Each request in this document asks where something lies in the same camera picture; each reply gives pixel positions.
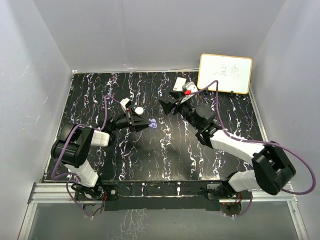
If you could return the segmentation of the white earbud charging case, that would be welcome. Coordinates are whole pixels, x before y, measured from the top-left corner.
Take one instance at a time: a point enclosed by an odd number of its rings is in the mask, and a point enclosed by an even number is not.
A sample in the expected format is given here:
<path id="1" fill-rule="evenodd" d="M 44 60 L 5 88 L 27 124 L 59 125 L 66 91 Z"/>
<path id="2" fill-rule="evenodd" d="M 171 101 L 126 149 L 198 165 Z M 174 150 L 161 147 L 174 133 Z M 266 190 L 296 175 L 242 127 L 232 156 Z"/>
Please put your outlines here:
<path id="1" fill-rule="evenodd" d="M 136 107 L 134 111 L 139 116 L 141 116 L 144 113 L 144 109 L 142 107 Z"/>

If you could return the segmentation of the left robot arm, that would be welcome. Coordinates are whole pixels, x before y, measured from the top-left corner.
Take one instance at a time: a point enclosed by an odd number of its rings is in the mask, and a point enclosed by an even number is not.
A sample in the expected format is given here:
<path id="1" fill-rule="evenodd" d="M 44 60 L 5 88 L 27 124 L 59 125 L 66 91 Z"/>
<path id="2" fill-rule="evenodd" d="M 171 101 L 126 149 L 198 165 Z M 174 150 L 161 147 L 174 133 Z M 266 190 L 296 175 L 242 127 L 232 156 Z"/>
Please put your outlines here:
<path id="1" fill-rule="evenodd" d="M 99 176 L 87 160 L 90 147 L 107 147 L 112 142 L 114 131 L 128 128 L 139 132 L 157 127 L 155 119 L 145 119 L 131 107 L 117 117 L 110 117 L 101 127 L 93 128 L 84 124 L 66 124 L 51 148 L 51 157 L 59 160 L 74 176 L 79 184 L 86 187 L 86 194 L 93 200 L 103 195 L 103 187 L 98 184 Z"/>

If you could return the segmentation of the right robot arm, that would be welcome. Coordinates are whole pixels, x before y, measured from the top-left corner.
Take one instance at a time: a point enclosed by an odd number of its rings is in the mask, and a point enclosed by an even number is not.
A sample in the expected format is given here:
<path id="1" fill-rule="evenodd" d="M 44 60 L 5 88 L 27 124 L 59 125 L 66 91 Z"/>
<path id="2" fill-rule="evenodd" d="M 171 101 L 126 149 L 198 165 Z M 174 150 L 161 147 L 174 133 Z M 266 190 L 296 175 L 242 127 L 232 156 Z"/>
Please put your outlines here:
<path id="1" fill-rule="evenodd" d="M 194 107 L 190 97 L 182 92 L 172 91 L 170 95 L 174 101 L 159 100 L 166 115 L 170 112 L 180 113 L 196 129 L 195 136 L 202 145 L 231 154 L 253 167 L 252 170 L 231 173 L 220 185 L 209 190 L 210 194 L 233 199 L 242 191 L 261 189 L 275 196 L 295 176 L 293 164 L 274 142 L 260 144 L 244 139 L 237 141 L 232 134 L 225 134 L 215 122 L 210 105 L 200 103 Z"/>

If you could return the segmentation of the white green box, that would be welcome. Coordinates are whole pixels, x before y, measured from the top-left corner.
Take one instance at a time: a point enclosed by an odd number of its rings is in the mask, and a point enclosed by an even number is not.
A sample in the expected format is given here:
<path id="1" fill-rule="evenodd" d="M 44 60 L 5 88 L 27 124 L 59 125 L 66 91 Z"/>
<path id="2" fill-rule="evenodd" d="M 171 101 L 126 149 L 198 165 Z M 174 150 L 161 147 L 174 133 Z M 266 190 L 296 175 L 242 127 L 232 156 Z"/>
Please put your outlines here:
<path id="1" fill-rule="evenodd" d="M 173 86 L 173 91 L 181 92 L 183 90 L 183 85 L 186 83 L 187 79 L 183 77 L 177 77 L 175 84 Z"/>

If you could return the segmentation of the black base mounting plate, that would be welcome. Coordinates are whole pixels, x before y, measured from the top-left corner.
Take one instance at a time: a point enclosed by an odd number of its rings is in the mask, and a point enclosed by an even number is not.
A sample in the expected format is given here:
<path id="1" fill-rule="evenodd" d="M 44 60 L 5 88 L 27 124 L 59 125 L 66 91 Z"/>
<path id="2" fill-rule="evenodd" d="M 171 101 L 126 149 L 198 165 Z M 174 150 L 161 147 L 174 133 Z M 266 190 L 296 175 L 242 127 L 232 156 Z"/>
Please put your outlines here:
<path id="1" fill-rule="evenodd" d="M 204 209 L 230 216 L 240 214 L 251 194 L 246 190 L 219 192 L 221 183 L 220 180 L 102 181 L 93 188 L 77 183 L 71 188 L 76 200 L 86 205 L 99 203 L 103 211 Z"/>

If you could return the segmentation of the white whiteboard yellow frame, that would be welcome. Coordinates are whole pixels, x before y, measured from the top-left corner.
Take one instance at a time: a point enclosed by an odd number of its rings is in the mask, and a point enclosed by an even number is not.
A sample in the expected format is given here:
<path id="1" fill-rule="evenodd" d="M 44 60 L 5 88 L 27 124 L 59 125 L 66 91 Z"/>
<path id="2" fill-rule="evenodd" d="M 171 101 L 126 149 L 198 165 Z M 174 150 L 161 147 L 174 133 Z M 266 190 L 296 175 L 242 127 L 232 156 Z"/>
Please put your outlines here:
<path id="1" fill-rule="evenodd" d="M 203 53 L 200 56 L 197 88 L 207 87 L 217 80 L 218 86 L 208 90 L 246 95 L 249 92 L 253 60 L 249 57 Z"/>

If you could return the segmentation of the aluminium frame rail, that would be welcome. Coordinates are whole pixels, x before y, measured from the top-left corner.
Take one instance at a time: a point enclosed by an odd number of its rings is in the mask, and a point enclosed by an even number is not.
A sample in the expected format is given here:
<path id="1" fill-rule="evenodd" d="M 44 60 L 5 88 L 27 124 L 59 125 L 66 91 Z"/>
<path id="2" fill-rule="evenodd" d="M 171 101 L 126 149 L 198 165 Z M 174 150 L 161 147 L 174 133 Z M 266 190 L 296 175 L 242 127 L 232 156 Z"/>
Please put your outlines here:
<path id="1" fill-rule="evenodd" d="M 289 183 L 283 187 L 241 184 L 230 186 L 226 180 L 165 180 L 165 181 L 101 181 L 87 187 L 69 180 L 35 183 L 28 200 L 27 211 L 18 239 L 25 240 L 31 230 L 36 208 L 41 203 L 76 204 L 88 218 L 94 218 L 89 206 L 99 206 L 99 211 L 191 210 L 204 209 L 220 212 L 224 216 L 239 217 L 247 210 L 241 204 L 253 201 L 295 202 L 297 194 Z"/>

